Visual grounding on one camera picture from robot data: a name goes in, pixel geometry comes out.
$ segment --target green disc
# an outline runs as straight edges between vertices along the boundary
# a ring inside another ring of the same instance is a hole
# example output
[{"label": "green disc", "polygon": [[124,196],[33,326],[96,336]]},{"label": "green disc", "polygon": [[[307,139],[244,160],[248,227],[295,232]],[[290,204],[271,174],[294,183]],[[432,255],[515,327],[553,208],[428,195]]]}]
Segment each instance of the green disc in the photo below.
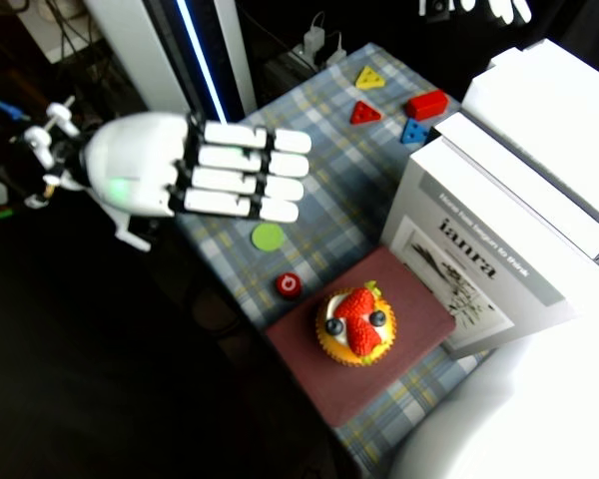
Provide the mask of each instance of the green disc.
[{"label": "green disc", "polygon": [[284,230],[279,225],[264,223],[253,230],[251,241],[257,249],[275,251],[284,243]]}]

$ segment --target dark red placemat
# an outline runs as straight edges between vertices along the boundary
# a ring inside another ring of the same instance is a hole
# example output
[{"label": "dark red placemat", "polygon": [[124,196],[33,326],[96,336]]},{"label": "dark red placemat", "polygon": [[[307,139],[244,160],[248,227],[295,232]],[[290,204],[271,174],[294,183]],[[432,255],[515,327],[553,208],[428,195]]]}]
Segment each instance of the dark red placemat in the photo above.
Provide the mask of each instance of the dark red placemat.
[{"label": "dark red placemat", "polygon": [[[368,367],[343,366],[321,349],[315,316],[333,291],[375,279],[397,318],[388,354]],[[454,320],[392,253],[379,247],[267,330],[297,381],[331,426],[340,426],[452,332]]]}]

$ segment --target plaid tablecloth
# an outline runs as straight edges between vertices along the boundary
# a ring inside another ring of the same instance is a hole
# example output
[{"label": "plaid tablecloth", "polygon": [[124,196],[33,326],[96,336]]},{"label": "plaid tablecloth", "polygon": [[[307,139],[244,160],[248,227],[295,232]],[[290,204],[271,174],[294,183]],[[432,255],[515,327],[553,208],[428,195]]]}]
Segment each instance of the plaid tablecloth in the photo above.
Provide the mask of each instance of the plaid tablecloth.
[{"label": "plaid tablecloth", "polygon": [[[354,81],[364,66],[386,86],[362,91]],[[409,154],[419,144],[399,139],[405,101],[434,87],[380,47],[368,44],[244,120],[284,127],[312,139],[310,174],[303,180],[299,220],[284,225],[281,249],[262,252],[251,243],[258,224],[246,220],[179,215],[179,227],[245,315],[265,328],[294,307],[277,294],[275,278],[293,271],[303,294],[319,290],[368,254],[379,241]],[[349,123],[357,100],[382,112],[381,121]],[[446,115],[458,110],[451,100]],[[394,446],[459,383],[482,356],[451,360],[437,347],[361,414],[335,430],[364,475],[382,477]]]}]

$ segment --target blue light strip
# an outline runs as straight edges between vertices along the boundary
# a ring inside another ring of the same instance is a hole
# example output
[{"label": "blue light strip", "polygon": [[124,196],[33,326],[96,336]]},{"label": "blue light strip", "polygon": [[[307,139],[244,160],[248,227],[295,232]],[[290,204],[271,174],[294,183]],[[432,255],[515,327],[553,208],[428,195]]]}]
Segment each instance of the blue light strip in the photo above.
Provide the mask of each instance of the blue light strip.
[{"label": "blue light strip", "polygon": [[207,87],[209,88],[209,93],[211,93],[213,105],[216,107],[216,112],[218,112],[218,118],[220,119],[220,122],[226,123],[227,117],[225,116],[224,110],[222,109],[222,104],[220,103],[220,98],[218,97],[216,86],[213,83],[213,78],[211,77],[211,71],[209,71],[209,65],[207,65],[207,59],[205,58],[204,53],[202,51],[202,45],[200,45],[200,40],[198,39],[196,29],[193,26],[193,16],[191,15],[191,12],[189,11],[189,7],[187,7],[187,2],[185,0],[177,0],[177,4],[178,9],[180,10],[180,15],[182,15],[182,19],[184,20],[184,26],[187,29],[187,33],[189,34],[191,45],[193,46],[193,50],[196,52],[196,57],[198,58],[198,63],[200,64],[202,75],[204,75],[204,79],[207,82]]}]

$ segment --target red object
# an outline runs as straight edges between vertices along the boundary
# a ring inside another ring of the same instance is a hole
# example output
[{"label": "red object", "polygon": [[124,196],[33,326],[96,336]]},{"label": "red object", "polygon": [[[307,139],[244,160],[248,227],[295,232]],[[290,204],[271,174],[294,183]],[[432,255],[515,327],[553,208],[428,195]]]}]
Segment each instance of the red object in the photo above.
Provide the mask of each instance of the red object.
[{"label": "red object", "polygon": [[375,306],[375,298],[366,287],[358,287],[349,294],[334,311],[335,317],[348,319],[350,317],[371,314]]},{"label": "red object", "polygon": [[355,108],[352,109],[352,115],[350,116],[350,123],[352,125],[376,122],[377,120],[381,120],[381,113],[379,111],[362,101],[355,103]]},{"label": "red object", "polygon": [[[368,367],[347,367],[321,349],[317,311],[329,294],[377,280],[397,320],[390,351]],[[267,329],[298,384],[331,426],[340,426],[417,364],[454,328],[455,322],[417,277],[385,247],[379,247]]]},{"label": "red object", "polygon": [[418,97],[411,98],[406,103],[406,115],[414,118],[417,122],[426,118],[442,114],[448,106],[448,98],[441,90],[426,93]]},{"label": "red object", "polygon": [[368,356],[377,345],[381,344],[381,337],[375,328],[361,316],[346,320],[346,339],[350,350],[359,357]]},{"label": "red object", "polygon": [[285,272],[276,280],[278,293],[286,299],[294,299],[301,294],[301,280],[293,272]]}]

